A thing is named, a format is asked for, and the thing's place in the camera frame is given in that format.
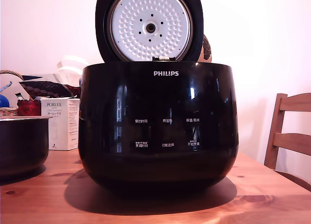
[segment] chair slat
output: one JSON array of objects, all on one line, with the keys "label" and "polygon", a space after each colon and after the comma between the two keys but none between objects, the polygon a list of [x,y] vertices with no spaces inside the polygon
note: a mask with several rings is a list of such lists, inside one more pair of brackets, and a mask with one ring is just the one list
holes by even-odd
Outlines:
[{"label": "chair slat", "polygon": [[275,133],[273,145],[311,156],[311,136],[298,133]]},{"label": "chair slat", "polygon": [[281,111],[311,112],[311,93],[281,99]]}]

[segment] black rice cooker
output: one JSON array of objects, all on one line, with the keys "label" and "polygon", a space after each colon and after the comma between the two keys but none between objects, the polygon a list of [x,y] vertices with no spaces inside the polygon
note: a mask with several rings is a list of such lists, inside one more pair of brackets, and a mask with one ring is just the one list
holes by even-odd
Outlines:
[{"label": "black rice cooker", "polygon": [[104,64],[84,69],[79,153],[113,191],[199,190],[238,152],[231,67],[197,62],[200,0],[98,0]]}]

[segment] blue object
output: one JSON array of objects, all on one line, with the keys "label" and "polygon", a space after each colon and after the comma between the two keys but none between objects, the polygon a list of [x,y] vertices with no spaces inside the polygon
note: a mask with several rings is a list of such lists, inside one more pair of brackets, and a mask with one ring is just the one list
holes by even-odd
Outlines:
[{"label": "blue object", "polygon": [[1,94],[0,94],[0,107],[10,107],[9,100]]},{"label": "blue object", "polygon": [[10,87],[12,85],[12,82],[10,82],[10,84],[6,85],[5,87],[0,89],[0,92],[4,91],[5,89],[7,89],[7,87]]}]

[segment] white box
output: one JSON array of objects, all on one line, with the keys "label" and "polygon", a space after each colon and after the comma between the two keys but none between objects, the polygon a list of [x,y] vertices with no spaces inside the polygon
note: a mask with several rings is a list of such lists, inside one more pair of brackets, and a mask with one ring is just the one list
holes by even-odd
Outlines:
[{"label": "white box", "polygon": [[49,119],[49,149],[78,148],[80,99],[41,99],[41,115]]}]

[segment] red jar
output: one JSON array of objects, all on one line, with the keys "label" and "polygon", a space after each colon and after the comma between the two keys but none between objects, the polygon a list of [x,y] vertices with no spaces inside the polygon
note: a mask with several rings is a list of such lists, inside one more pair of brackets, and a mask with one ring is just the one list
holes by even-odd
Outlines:
[{"label": "red jar", "polygon": [[41,116],[41,102],[38,100],[18,100],[18,116]]}]

